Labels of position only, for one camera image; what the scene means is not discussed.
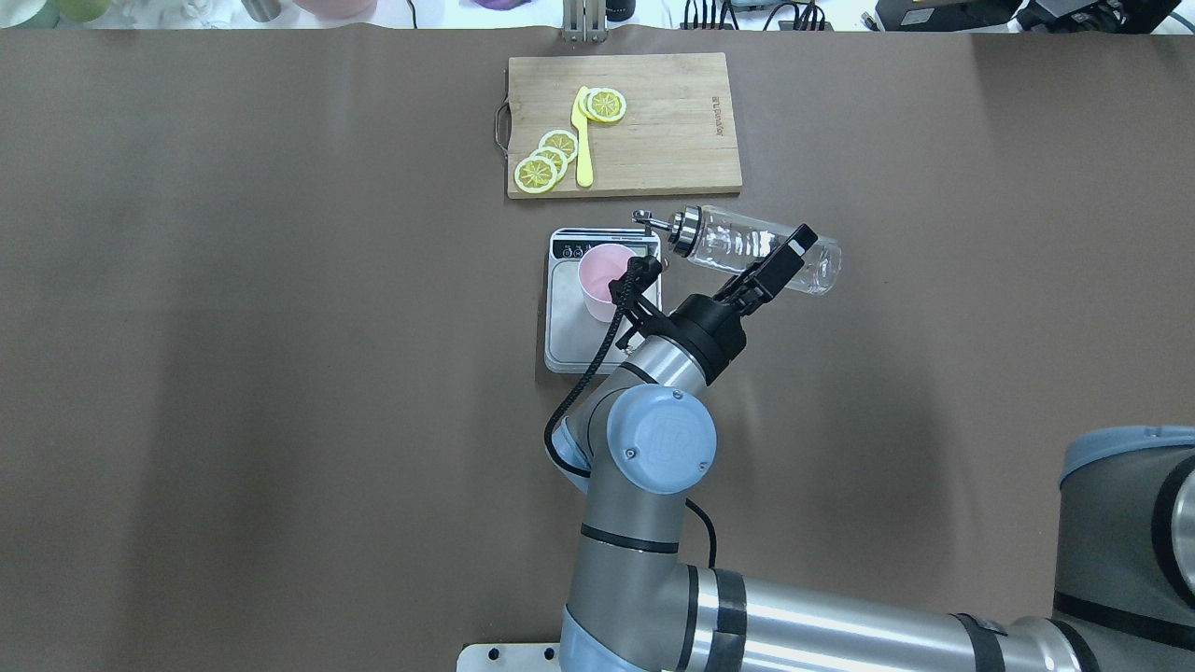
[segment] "wooden cutting board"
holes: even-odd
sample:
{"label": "wooden cutting board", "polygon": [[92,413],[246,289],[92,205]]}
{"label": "wooden cutting board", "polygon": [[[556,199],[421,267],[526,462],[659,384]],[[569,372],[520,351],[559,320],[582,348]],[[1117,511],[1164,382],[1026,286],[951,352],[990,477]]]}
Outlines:
{"label": "wooden cutting board", "polygon": [[[725,54],[510,59],[511,198],[737,194],[742,189]],[[608,86],[626,97],[626,116],[589,122],[594,183],[577,187],[576,161],[550,191],[526,194],[515,165],[544,133],[566,128],[577,88]]]}

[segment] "clear bottle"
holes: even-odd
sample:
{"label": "clear bottle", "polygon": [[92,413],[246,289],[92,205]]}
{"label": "clear bottle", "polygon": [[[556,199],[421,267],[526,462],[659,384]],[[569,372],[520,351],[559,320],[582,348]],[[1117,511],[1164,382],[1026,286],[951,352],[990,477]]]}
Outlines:
{"label": "clear bottle", "polygon": [[[737,275],[755,259],[766,257],[795,231],[785,224],[749,218],[716,206],[686,206],[673,214],[670,222],[652,219],[646,210],[636,210],[633,219],[644,226],[667,231],[674,253],[730,275]],[[819,238],[803,251],[802,258],[805,265],[785,288],[815,297],[829,292],[842,268],[842,250],[838,242]]]}

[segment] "digital scale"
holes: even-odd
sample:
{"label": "digital scale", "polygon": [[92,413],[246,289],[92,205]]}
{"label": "digital scale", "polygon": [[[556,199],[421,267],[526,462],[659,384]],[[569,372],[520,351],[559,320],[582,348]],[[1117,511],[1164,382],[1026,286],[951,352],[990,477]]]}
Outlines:
{"label": "digital scale", "polygon": [[[642,228],[558,228],[547,245],[547,310],[544,312],[544,365],[554,373],[584,373],[609,324],[599,322],[586,310],[577,267],[581,257],[596,245],[617,243],[637,255],[660,257],[660,238]],[[643,295],[660,306],[660,280]],[[623,320],[621,336],[631,324]],[[631,347],[643,342],[635,335]],[[598,373],[609,373],[626,359],[626,353],[611,348],[598,367]]]}

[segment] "knife handle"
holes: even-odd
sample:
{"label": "knife handle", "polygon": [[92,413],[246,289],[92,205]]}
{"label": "knife handle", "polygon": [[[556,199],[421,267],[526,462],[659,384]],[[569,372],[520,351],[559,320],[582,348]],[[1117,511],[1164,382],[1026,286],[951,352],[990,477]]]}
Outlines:
{"label": "knife handle", "polygon": [[589,123],[577,127],[577,187],[594,183],[594,164],[589,158]]}

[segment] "lemon slice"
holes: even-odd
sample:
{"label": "lemon slice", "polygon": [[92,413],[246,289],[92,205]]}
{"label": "lemon slice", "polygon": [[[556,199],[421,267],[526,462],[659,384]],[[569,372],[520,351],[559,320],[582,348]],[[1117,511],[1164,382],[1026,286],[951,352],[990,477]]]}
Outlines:
{"label": "lemon slice", "polygon": [[614,123],[626,114],[626,98],[613,88],[590,88],[582,111],[594,121]]}
{"label": "lemon slice", "polygon": [[556,166],[556,181],[564,177],[564,169],[569,167],[569,155],[556,147],[540,147],[531,153],[532,157],[544,157]]}
{"label": "lemon slice", "polygon": [[563,128],[549,130],[543,138],[539,139],[539,146],[556,147],[557,149],[564,152],[565,161],[571,161],[577,158],[577,136],[572,135],[571,130],[565,130]]}
{"label": "lemon slice", "polygon": [[515,187],[528,194],[543,194],[560,178],[552,159],[532,154],[515,165]]}

